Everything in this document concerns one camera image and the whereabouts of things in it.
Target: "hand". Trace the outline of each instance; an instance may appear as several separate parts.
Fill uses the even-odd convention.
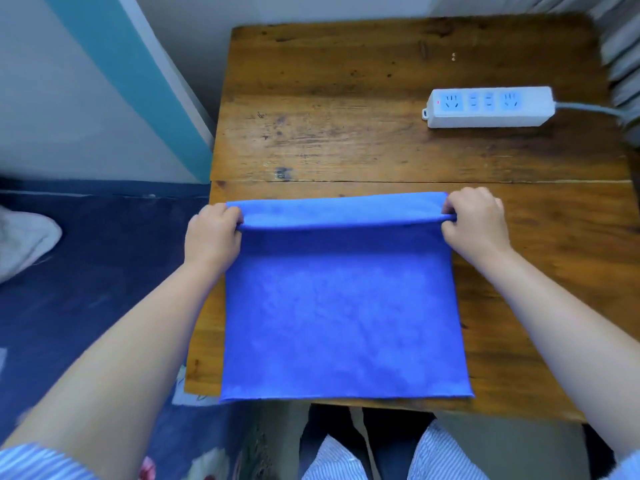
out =
[[[442,207],[443,214],[458,215],[457,222],[442,223],[444,240],[476,268],[511,250],[504,207],[484,187],[466,187],[451,193]]]
[[[184,263],[205,265],[224,273],[240,252],[242,211],[225,203],[205,205],[189,221],[184,238]]]

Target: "folded blue fabric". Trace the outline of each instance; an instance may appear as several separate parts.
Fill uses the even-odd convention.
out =
[[[473,395],[445,193],[229,202],[221,400]]]

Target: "pink object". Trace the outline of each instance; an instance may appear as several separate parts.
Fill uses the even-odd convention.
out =
[[[156,480],[156,464],[148,456],[142,460],[138,480]]]

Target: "wood grain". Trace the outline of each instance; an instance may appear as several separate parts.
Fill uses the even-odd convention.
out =
[[[587,19],[235,29],[210,201],[483,184],[503,199],[517,250],[640,339],[640,219],[615,120],[567,111],[540,128],[430,130],[420,119],[433,88],[539,84],[559,100],[607,103]],[[459,257],[454,277],[476,398],[337,402],[583,419],[491,285]],[[220,282],[191,339],[188,392],[220,393],[224,329]]]

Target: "blue and white striped fabric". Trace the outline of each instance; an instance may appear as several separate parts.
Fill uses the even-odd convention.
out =
[[[99,480],[75,460],[37,444],[0,451],[0,479]]]
[[[608,480],[640,478],[640,451],[616,468]],[[327,436],[302,480],[367,480],[360,463],[347,448]],[[453,437],[435,420],[420,438],[407,480],[487,480]]]

